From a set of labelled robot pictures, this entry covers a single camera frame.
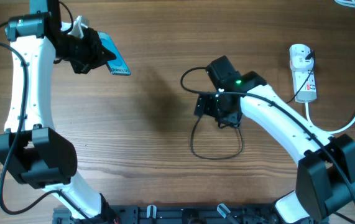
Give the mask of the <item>blue Galaxy smartphone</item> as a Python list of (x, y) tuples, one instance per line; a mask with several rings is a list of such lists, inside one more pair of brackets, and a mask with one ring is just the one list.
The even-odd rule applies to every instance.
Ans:
[(106, 64), (111, 74), (124, 76), (131, 75), (129, 67), (125, 63), (122, 55), (119, 53), (116, 45), (114, 44), (109, 34), (98, 31), (98, 35), (103, 47), (105, 47), (107, 50), (109, 50), (116, 56), (115, 59), (108, 60)]

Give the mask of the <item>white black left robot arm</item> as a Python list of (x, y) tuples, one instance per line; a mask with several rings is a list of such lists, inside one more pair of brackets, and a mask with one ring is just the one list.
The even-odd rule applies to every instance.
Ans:
[(31, 1), (29, 13), (2, 23), (13, 59), (12, 96), (0, 134), (0, 207), (7, 174), (20, 184), (53, 195), (75, 223), (118, 223), (104, 196), (77, 170), (73, 144), (55, 131), (51, 111), (53, 66), (65, 60), (77, 74), (107, 66), (114, 75), (130, 73), (110, 36), (89, 27), (84, 17), (62, 22), (61, 1)]

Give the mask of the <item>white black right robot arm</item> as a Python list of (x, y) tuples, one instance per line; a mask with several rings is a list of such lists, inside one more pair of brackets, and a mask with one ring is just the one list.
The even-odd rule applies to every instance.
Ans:
[(220, 128), (239, 128), (247, 117), (265, 129), (297, 165), (295, 190), (274, 208), (283, 223), (320, 222), (348, 203), (355, 206), (355, 141), (313, 126), (281, 100), (256, 72), (241, 75), (226, 56), (204, 67), (214, 92), (200, 92), (195, 114)]

